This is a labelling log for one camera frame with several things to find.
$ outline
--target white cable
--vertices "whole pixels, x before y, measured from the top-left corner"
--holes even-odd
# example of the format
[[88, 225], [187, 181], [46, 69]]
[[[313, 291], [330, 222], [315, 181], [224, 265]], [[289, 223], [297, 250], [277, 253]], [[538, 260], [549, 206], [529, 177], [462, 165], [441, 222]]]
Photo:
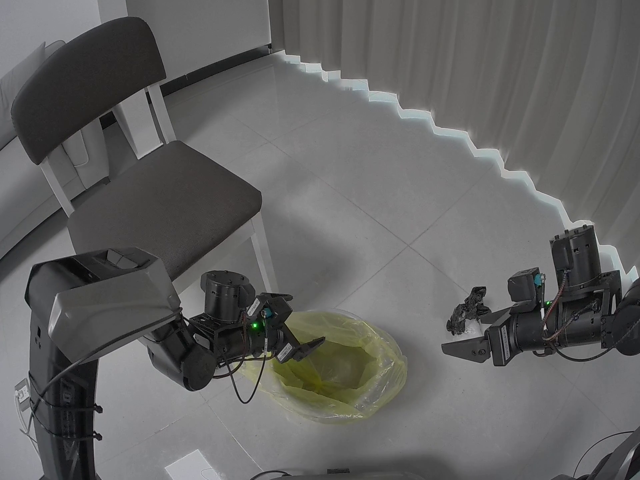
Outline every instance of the white cable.
[[37, 441], [33, 437], [31, 437], [30, 434], [27, 432], [27, 423], [24, 422], [22, 411], [20, 410], [20, 404], [18, 404], [18, 397], [14, 396], [13, 400], [15, 402], [15, 410], [16, 412], [18, 412], [18, 419], [20, 420], [20, 424], [22, 425], [22, 430], [23, 430], [22, 433], [29, 438], [29, 440], [31, 441], [31, 446], [33, 446], [33, 449], [38, 454], [38, 457], [40, 457], [40, 452], [36, 447]]

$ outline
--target chair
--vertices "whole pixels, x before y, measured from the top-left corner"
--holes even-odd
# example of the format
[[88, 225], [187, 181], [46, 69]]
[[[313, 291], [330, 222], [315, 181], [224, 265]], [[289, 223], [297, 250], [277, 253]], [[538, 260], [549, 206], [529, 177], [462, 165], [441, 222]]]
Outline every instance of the chair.
[[[251, 238], [269, 292], [277, 292], [259, 190], [175, 139], [159, 82], [166, 77], [140, 18], [108, 21], [69, 41], [22, 87], [12, 119], [69, 219], [76, 253], [139, 247], [163, 260], [178, 293]], [[78, 208], [48, 156], [64, 140], [146, 88], [166, 143]]]

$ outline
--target yellow trash bag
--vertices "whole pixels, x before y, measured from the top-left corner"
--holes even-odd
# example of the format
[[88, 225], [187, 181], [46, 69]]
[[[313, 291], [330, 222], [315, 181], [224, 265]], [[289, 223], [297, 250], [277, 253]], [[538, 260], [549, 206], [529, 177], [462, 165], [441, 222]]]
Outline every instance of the yellow trash bag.
[[[404, 387], [407, 359], [386, 332], [347, 313], [293, 312], [287, 325], [300, 342], [326, 341], [297, 362], [269, 361], [260, 381], [285, 409], [322, 423], [372, 416]], [[256, 382], [260, 361], [244, 364]]]

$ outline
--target gray curtain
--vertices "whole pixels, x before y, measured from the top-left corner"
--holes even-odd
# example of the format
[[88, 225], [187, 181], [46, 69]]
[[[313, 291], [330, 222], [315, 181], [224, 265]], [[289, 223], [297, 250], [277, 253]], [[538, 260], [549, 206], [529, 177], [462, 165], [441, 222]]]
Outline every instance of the gray curtain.
[[640, 0], [269, 0], [275, 48], [396, 93], [640, 264]]

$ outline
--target power outlet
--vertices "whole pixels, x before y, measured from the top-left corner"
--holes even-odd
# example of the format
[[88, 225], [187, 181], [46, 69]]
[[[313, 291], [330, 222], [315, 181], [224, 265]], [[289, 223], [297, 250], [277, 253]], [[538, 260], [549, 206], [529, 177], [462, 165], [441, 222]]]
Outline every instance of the power outlet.
[[26, 411], [29, 408], [29, 383], [27, 379], [22, 379], [15, 386], [15, 397], [18, 399], [21, 411]]

